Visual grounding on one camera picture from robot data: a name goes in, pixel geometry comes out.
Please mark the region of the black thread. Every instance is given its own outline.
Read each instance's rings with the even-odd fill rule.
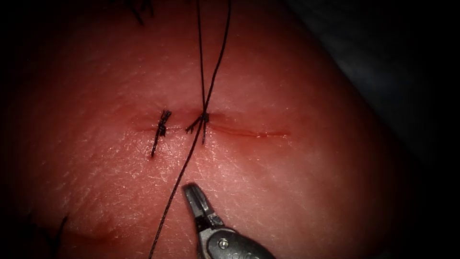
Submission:
[[[34,232],[38,231],[38,233],[41,234],[45,238],[46,243],[49,245],[49,247],[51,249],[51,251],[50,251],[51,258],[55,259],[55,258],[58,257],[59,248],[61,246],[62,233],[64,231],[64,226],[65,226],[65,224],[66,224],[68,219],[69,219],[68,215],[66,215],[62,219],[61,225],[59,226],[59,229],[57,230],[56,236],[54,238],[52,238],[52,237],[50,237],[48,231],[45,228],[38,227],[37,224],[31,223],[31,221],[32,221],[32,213],[29,213],[27,215],[27,219],[26,219],[26,222],[25,222],[25,227],[24,227],[23,232],[22,232],[23,237],[25,238],[26,241],[31,242],[32,238],[34,237]]]
[[[151,0],[143,0],[142,4],[140,5],[140,10],[145,11],[146,6],[149,7],[150,10],[150,16],[153,17],[153,6],[152,6],[152,1]]]
[[[157,133],[155,134],[155,139],[153,141],[153,148],[152,148],[152,153],[151,157],[155,154],[155,150],[157,149],[157,144],[158,144],[158,137],[166,137],[166,121],[168,120],[169,116],[171,116],[171,111],[168,110],[163,110],[163,113],[161,114],[160,121],[158,122],[158,128],[157,128]]]
[[[227,36],[229,34],[229,26],[230,26],[230,14],[231,14],[231,0],[228,0],[228,6],[229,10],[227,13],[227,23],[225,25],[225,33],[224,33],[224,40],[222,43],[222,48],[220,49],[220,54],[219,54],[219,59],[217,60],[217,65],[216,68],[214,69],[214,72],[212,74],[212,79],[211,79],[211,86],[209,87],[209,91],[207,93],[207,98],[206,102],[204,103],[204,95],[205,95],[205,87],[204,87],[204,79],[203,79],[203,54],[202,54],[202,47],[201,47],[201,19],[198,19],[198,31],[200,35],[200,62],[201,62],[201,82],[202,82],[202,99],[203,99],[203,113],[196,119],[189,127],[185,129],[185,132],[193,132],[194,126],[198,123],[198,121],[204,121],[204,126],[203,126],[203,140],[201,141],[202,144],[205,143],[205,138],[206,138],[206,124],[209,122],[209,113],[207,113],[207,107],[209,106],[209,101],[211,99],[211,94],[212,90],[214,88],[214,81],[216,79],[217,71],[219,70],[220,63],[222,61],[222,57],[224,55],[224,49],[225,49],[225,44],[227,43]],[[199,12],[199,4],[197,4],[197,9],[198,9],[198,15],[200,15]]]
[[[201,127],[203,125],[203,122],[207,119],[207,117],[204,116],[204,115],[206,114],[207,105],[209,103],[209,99],[211,97],[211,92],[212,92],[212,87],[214,85],[214,79],[216,77],[217,70],[219,69],[220,62],[222,60],[222,56],[223,56],[224,48],[225,48],[225,42],[227,41],[227,34],[228,34],[229,26],[230,26],[231,0],[228,0],[228,6],[229,6],[229,11],[228,11],[228,16],[227,16],[227,25],[225,26],[224,43],[222,44],[222,49],[220,51],[220,56],[219,56],[219,59],[218,59],[217,65],[216,65],[216,69],[214,70],[214,74],[213,74],[213,77],[212,77],[212,80],[211,80],[211,87],[209,89],[208,96],[207,96],[207,101],[205,103],[205,106],[203,107],[203,113],[200,116],[201,118],[198,118],[198,120],[196,120],[196,122],[199,122],[198,130],[196,131],[195,137],[193,139],[192,147],[190,148],[190,152],[188,153],[187,159],[185,160],[185,163],[184,163],[184,165],[182,167],[182,170],[179,173],[179,176],[177,177],[177,180],[176,180],[176,182],[174,184],[174,187],[172,189],[171,195],[169,196],[168,203],[166,204],[166,208],[164,210],[163,216],[161,217],[160,224],[158,226],[158,230],[157,230],[157,233],[155,235],[155,239],[153,240],[153,245],[152,245],[152,247],[150,249],[149,259],[152,258],[153,251],[155,250],[156,244],[157,244],[158,239],[160,237],[161,229],[163,228],[164,221],[166,219],[166,214],[168,213],[168,210],[169,210],[169,208],[171,206],[171,203],[173,201],[174,195],[176,194],[176,191],[177,191],[177,188],[179,187],[179,184],[181,182],[182,176],[184,175],[185,169],[187,168],[187,165],[190,162],[190,159],[192,158],[192,154],[193,154],[193,151],[195,150],[196,142],[198,141],[198,136],[199,136]]]
[[[134,1],[133,0],[125,0],[124,3],[131,10],[131,12],[133,13],[134,17],[139,22],[139,24],[143,26],[144,21],[140,17],[140,14],[138,13],[138,11],[136,11],[136,8],[134,8]]]

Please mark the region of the pink skin surface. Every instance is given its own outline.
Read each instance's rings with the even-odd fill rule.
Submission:
[[[144,27],[121,3],[63,7],[53,33],[29,43],[40,54],[2,113],[20,154],[5,161],[10,204],[50,233],[69,216],[59,258],[147,258],[190,150],[184,129],[202,109],[195,3],[154,3]],[[207,92],[227,7],[201,6]],[[279,2],[233,1],[208,112],[181,186],[196,182],[227,226],[278,259],[355,258],[390,242],[405,200],[398,146]],[[41,257],[42,243],[25,253]],[[196,244],[179,189],[154,258],[194,259]]]

